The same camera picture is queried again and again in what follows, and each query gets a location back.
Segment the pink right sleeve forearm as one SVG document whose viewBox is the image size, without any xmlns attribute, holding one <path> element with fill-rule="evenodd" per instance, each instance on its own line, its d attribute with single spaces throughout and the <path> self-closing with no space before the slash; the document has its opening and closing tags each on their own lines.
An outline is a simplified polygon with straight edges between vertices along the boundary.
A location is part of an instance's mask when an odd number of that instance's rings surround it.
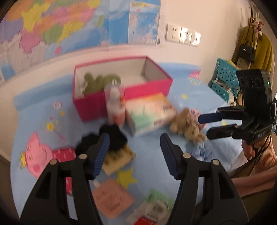
<svg viewBox="0 0 277 225">
<path fill-rule="evenodd" d="M 270 190 L 276 182 L 276 153 L 271 137 L 264 148 L 265 151 L 254 166 L 254 174 L 232 180 L 240 197 Z"/>
</svg>

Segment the person's right hand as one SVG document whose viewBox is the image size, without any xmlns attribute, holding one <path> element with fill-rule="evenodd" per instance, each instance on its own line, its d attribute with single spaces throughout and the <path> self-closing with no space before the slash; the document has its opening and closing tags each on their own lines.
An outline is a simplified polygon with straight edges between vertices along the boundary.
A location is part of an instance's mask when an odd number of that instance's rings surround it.
<svg viewBox="0 0 277 225">
<path fill-rule="evenodd" d="M 252 145 L 248 145 L 247 141 L 243 140 L 241 147 L 243 149 L 245 158 L 247 160 L 251 160 L 256 155 L 256 152 L 254 149 L 260 149 L 260 148 L 266 147 L 269 142 L 270 142 L 270 137 L 263 138 Z"/>
</svg>

